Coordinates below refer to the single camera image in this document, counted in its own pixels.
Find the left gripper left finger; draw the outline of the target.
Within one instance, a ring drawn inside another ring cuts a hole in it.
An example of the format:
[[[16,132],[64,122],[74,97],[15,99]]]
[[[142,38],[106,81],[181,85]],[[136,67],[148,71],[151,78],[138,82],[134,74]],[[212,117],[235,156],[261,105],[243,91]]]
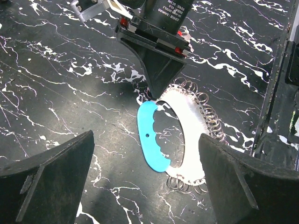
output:
[[[0,169],[2,224],[73,224],[94,152],[93,131]]]

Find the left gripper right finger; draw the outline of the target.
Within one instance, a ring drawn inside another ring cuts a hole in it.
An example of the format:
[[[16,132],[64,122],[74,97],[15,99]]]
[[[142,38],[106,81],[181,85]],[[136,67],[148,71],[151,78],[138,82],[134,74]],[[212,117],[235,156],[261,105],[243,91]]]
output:
[[[202,134],[200,161],[219,224],[297,224],[299,174]]]

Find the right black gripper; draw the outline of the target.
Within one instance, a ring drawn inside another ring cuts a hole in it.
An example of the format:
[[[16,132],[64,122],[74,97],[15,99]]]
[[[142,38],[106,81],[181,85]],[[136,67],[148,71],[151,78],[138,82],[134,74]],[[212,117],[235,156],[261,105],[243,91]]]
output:
[[[121,0],[133,18],[122,15],[117,39],[140,61],[154,99],[160,98],[185,66],[188,42],[177,32],[191,10],[192,0]]]

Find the red tag key bunch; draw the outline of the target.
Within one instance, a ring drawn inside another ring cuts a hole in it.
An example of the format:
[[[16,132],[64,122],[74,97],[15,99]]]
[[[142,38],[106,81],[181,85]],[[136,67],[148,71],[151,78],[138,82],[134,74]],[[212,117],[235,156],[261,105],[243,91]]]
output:
[[[177,32],[177,34],[182,37],[186,42],[188,42],[188,47],[190,48],[190,52],[193,53],[194,52],[194,49],[191,45],[191,35],[189,33],[189,31],[187,30],[186,27],[181,27],[179,29],[179,31]]]

